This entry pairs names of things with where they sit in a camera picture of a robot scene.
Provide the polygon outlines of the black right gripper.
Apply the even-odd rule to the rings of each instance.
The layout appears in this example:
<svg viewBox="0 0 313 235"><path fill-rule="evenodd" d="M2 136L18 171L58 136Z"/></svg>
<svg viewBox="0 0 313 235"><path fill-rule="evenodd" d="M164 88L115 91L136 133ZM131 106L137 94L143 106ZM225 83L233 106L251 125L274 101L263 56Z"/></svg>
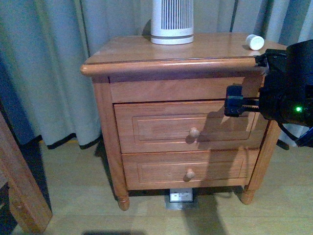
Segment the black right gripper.
<svg viewBox="0 0 313 235"><path fill-rule="evenodd" d="M267 49L255 57L258 67L267 68L259 98L242 95L241 86L228 86L224 114L238 117L244 112L259 112L267 120L280 123L313 123L313 42L303 41L286 50Z"/></svg>

